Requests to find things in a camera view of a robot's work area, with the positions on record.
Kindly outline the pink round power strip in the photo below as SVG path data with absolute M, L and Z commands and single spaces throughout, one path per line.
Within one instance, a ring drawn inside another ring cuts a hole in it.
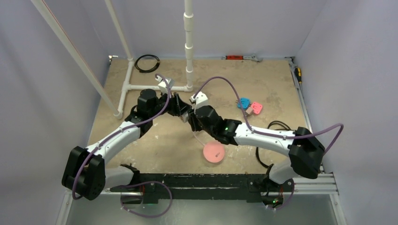
M 203 156 L 210 163 L 219 163 L 225 157 L 225 147 L 219 142 L 208 142 L 203 147 Z

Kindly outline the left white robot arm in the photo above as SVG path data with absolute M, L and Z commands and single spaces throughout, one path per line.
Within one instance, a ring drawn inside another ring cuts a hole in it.
M 129 192 L 136 191 L 140 185 L 137 169 L 131 165 L 106 169 L 106 164 L 130 143 L 143 137 L 156 117 L 168 113 L 187 119 L 191 109 L 192 106 L 177 93 L 157 96 L 152 89 L 141 91 L 137 105 L 115 131 L 90 146 L 76 146 L 71 150 L 62 185 L 72 190 L 75 199 L 93 200 L 104 189 L 117 186 L 123 186 Z

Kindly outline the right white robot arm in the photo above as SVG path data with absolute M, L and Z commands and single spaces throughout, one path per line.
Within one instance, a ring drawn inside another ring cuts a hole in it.
M 290 131 L 248 127 L 239 120 L 222 118 L 209 105 L 188 110 L 187 117 L 193 131 L 203 130 L 222 144 L 253 146 L 286 156 L 285 161 L 268 167 L 263 184 L 270 191 L 297 176 L 318 177 L 325 148 L 305 127 Z

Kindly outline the dusty pink plug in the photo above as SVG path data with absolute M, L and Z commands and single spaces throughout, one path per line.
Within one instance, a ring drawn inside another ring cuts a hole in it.
M 253 109 L 251 108 L 251 107 L 248 107 L 246 110 L 245 110 L 245 115 L 246 116 L 250 116 L 250 115 L 252 115 L 253 114 Z

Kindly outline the pink plug adapter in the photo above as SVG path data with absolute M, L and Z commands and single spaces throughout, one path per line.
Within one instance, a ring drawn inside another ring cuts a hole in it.
M 262 108 L 263 108 L 263 105 L 260 104 L 260 103 L 258 103 L 258 102 L 253 102 L 253 103 L 251 103 L 250 107 L 251 107 L 253 113 L 256 114 L 256 115 L 258 115 L 258 114 L 261 113 L 261 110 L 262 110 Z

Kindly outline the blue plug adapter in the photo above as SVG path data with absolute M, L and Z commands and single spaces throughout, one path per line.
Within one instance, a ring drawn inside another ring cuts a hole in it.
M 237 108 L 243 108 L 244 110 L 246 110 L 251 105 L 251 101 L 248 98 L 242 97 L 236 101 L 236 104 Z

